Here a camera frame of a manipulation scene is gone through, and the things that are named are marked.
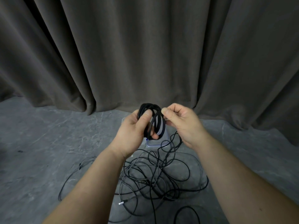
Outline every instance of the marbled floor surface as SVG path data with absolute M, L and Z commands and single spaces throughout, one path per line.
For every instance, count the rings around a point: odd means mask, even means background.
M 109 145 L 127 115 L 117 110 L 87 116 L 55 107 L 33 108 L 18 97 L 0 103 L 0 223 L 41 223 L 59 203 L 58 193 L 74 167 Z M 221 120 L 203 120 L 203 124 L 249 168 L 299 204 L 299 150 L 279 131 L 238 131 Z M 192 153 L 184 144 L 180 151 Z M 192 187 L 200 172 L 194 159 L 185 159 L 191 169 L 188 184 Z M 73 175 L 62 196 L 87 168 Z M 184 168 L 172 168 L 175 176 L 186 174 Z M 118 202 L 115 197 L 110 213 L 113 221 L 128 215 Z M 227 223 L 210 184 L 190 198 L 165 202 L 157 210 L 157 222 L 173 223 L 175 212 L 184 205 L 194 206 L 201 223 Z M 150 201 L 138 205 L 140 214 L 150 209 Z M 179 223 L 195 220 L 186 210 L 180 214 Z M 154 223 L 153 214 L 132 217 L 126 223 Z

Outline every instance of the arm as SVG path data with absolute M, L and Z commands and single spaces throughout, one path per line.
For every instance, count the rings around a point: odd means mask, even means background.
M 138 110 L 126 117 L 113 142 L 102 151 L 74 189 L 44 220 L 44 224 L 107 223 L 121 168 L 140 146 L 152 112 L 137 120 Z M 151 133 L 154 139 L 158 136 Z
M 198 154 L 230 224 L 298 223 L 299 207 L 214 139 L 191 109 L 172 104 L 162 113 Z

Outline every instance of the hand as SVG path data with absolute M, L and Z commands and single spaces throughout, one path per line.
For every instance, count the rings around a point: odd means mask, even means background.
M 163 108 L 162 114 L 168 119 L 166 124 L 176 128 L 189 148 L 194 149 L 200 135 L 208 134 L 198 116 L 190 108 L 174 103 Z
M 144 129 L 152 117 L 151 110 L 146 110 L 139 120 L 137 119 L 137 114 L 138 110 L 125 118 L 114 140 L 110 144 L 114 151 L 122 154 L 125 159 L 130 157 L 141 145 L 144 137 Z M 151 129 L 151 136 L 153 139 L 159 138 L 153 128 Z

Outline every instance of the forearm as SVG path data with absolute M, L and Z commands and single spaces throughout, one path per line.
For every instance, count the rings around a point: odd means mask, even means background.
M 230 224 L 295 223 L 297 205 L 204 134 L 195 148 Z
M 107 147 L 44 224 L 107 223 L 123 163 L 123 156 Z

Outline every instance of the curtain fold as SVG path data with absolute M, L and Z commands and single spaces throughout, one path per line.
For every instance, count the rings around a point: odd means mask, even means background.
M 0 0 L 0 100 L 193 108 L 299 137 L 299 0 Z

